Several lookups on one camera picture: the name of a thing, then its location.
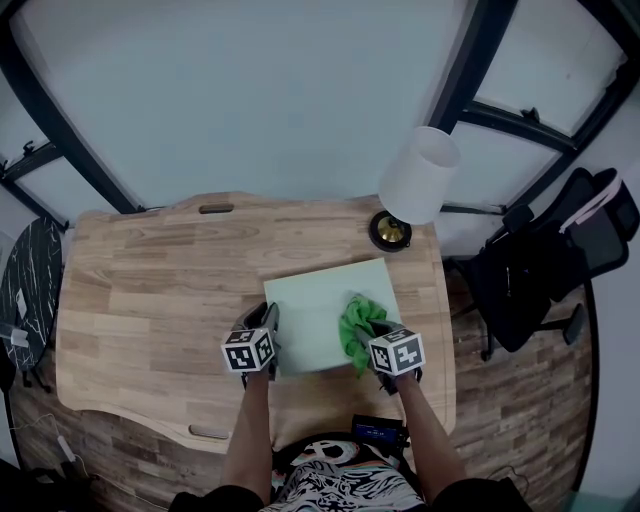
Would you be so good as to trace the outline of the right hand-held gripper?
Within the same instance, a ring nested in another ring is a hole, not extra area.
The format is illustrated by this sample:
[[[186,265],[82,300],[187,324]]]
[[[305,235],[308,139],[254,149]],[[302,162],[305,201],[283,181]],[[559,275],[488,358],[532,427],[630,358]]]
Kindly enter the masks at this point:
[[[371,368],[389,396],[398,392],[396,381],[400,376],[412,375],[421,381],[425,353],[419,333],[397,322],[372,320],[371,324],[357,324],[354,336],[369,351]]]

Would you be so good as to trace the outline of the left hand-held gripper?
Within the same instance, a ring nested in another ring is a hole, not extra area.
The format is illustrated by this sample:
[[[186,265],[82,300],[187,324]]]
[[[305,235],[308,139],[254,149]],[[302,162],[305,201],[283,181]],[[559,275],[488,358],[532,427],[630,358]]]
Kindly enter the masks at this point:
[[[276,379],[280,345],[276,342],[280,310],[276,302],[261,302],[238,318],[238,329],[225,333],[221,350],[231,373],[239,374],[243,384],[249,375],[266,370]]]

